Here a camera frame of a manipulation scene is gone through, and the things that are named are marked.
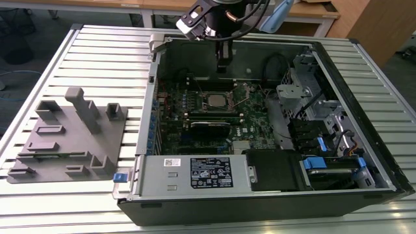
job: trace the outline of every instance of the motherboard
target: motherboard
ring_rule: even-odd
[[[265,99],[273,90],[258,84],[160,81],[162,155],[241,154],[249,148],[274,149]]]

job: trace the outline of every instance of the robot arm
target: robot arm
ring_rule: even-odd
[[[270,15],[264,17],[270,1],[197,0],[177,21],[176,26],[189,40],[216,42],[217,72],[225,72],[225,68],[232,62],[234,39],[246,35],[254,28],[268,33],[277,31],[288,15],[293,0],[274,0],[278,4],[276,4]],[[249,9],[248,6],[253,3],[256,5]],[[242,23],[249,25],[249,28],[234,34],[241,29]]]

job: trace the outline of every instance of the aluminum extrusion table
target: aluminum extrusion table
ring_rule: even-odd
[[[0,233],[416,233],[416,195],[334,218],[137,227],[112,198],[112,181],[6,183],[8,169],[36,123],[36,104],[40,100],[65,104],[69,86],[82,87],[85,99],[97,106],[117,102],[129,108],[117,166],[133,165],[153,33],[178,31],[92,25],[69,31],[0,141]],[[416,115],[361,46],[346,39],[256,34],[246,37],[321,42],[402,172],[416,185]],[[129,185],[121,184],[118,190],[128,189]]]

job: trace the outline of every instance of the copper pipe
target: copper pipe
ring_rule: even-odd
[[[225,12],[225,16],[226,16],[233,22],[236,22],[236,20],[238,19],[229,11]]]

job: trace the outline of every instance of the power supply label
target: power supply label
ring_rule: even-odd
[[[229,157],[190,158],[190,186],[193,189],[232,188]]]

